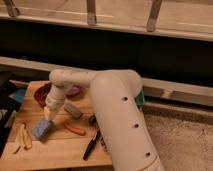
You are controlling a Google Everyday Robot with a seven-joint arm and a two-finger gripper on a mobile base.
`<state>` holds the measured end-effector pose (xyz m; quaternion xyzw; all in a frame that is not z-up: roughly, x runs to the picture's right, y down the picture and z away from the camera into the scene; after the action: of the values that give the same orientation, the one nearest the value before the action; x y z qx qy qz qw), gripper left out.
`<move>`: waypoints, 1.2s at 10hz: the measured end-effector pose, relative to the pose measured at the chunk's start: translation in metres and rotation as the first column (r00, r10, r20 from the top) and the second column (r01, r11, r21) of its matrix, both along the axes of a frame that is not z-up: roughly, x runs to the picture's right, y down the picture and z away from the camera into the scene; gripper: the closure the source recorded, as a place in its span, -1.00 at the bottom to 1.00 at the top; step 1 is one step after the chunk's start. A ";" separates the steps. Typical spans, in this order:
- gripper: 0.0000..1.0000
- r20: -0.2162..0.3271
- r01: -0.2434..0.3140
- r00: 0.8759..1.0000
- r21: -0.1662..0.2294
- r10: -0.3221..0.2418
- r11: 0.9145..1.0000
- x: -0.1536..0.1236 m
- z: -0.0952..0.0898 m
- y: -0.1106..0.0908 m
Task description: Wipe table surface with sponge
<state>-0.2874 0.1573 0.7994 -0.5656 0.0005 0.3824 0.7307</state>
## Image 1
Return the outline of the green object behind arm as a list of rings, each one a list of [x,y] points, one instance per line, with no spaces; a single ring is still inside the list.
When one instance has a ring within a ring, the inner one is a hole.
[[[145,97],[143,90],[141,90],[140,93],[135,97],[135,102],[139,109],[143,107],[143,105],[145,104]]]

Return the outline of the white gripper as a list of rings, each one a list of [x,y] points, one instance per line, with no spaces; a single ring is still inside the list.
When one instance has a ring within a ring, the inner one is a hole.
[[[50,92],[46,97],[46,107],[44,107],[44,117],[47,121],[55,118],[56,110],[60,109],[64,104],[66,89],[64,87],[52,85]]]

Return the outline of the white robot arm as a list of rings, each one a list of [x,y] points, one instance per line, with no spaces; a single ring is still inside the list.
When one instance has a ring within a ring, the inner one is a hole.
[[[94,114],[115,171],[165,171],[148,133],[135,97],[142,90],[140,75],[133,70],[72,72],[56,69],[46,98],[48,120],[64,104],[71,85],[89,88]]]

